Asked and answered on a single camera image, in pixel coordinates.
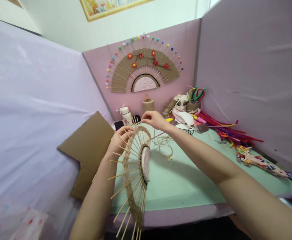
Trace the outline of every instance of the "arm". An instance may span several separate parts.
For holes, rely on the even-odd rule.
[[[292,239],[292,210],[223,154],[148,111],[142,122],[169,134],[218,187],[255,239]]]
[[[119,158],[113,152],[122,154],[124,151],[117,146],[125,147],[119,137],[127,142],[128,134],[132,135],[133,130],[131,127],[124,126],[112,137],[108,150],[79,210],[69,240],[104,239],[106,222],[112,206],[110,198],[114,194],[115,187],[115,181],[108,181],[108,178],[115,176],[117,171],[117,163],[110,162],[110,160],[117,161]]]

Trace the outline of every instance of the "hand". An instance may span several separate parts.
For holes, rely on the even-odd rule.
[[[142,123],[147,123],[157,130],[165,132],[171,125],[157,111],[147,111],[142,117]]]
[[[126,144],[122,140],[128,142],[129,137],[132,136],[133,133],[134,133],[133,127],[123,126],[120,129],[118,129],[118,131],[115,132],[115,134],[112,137],[112,140],[110,141],[107,153],[113,154],[113,152],[115,152],[118,154],[123,154],[124,150],[122,148],[125,148]]]

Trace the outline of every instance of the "pink wall panel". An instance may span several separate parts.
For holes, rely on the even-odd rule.
[[[154,99],[155,108],[161,111],[165,104],[169,101],[169,98],[174,97],[177,94],[185,94],[189,89],[187,85],[192,85],[194,78],[194,69],[196,62],[196,49],[197,49],[197,37],[199,31],[200,19],[196,19],[190,22],[182,23],[173,27],[165,28],[152,33],[147,33],[150,38],[159,38],[159,43],[156,43],[155,49],[159,49],[161,41],[164,41],[164,53],[168,53],[167,44],[177,51],[177,55],[180,55],[182,61],[182,67],[184,70],[179,78],[174,81],[163,85],[157,89],[147,91],[148,97]],[[114,43],[109,45],[110,51],[114,54],[118,51],[118,47],[122,46],[123,42]],[[115,120],[121,120],[122,117],[119,112],[115,110],[121,107],[123,104],[129,106],[132,115],[140,115],[144,113],[142,101],[146,99],[145,92],[136,93],[112,93],[110,89],[106,89],[106,74],[109,68],[110,53],[107,46],[97,49],[89,50],[83,53],[86,61],[93,73],[93,76],[99,85],[101,93],[103,94]]]
[[[292,1],[222,0],[202,18],[204,110],[292,171]]]

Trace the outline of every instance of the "brown cardboard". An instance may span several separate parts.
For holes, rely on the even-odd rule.
[[[80,162],[80,172],[70,195],[84,200],[103,159],[114,130],[99,112],[69,136],[58,150]]]

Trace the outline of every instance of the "white bottle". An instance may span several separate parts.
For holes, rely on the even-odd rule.
[[[123,116],[123,121],[126,126],[133,125],[133,117],[128,107],[122,107],[119,109],[120,114]]]

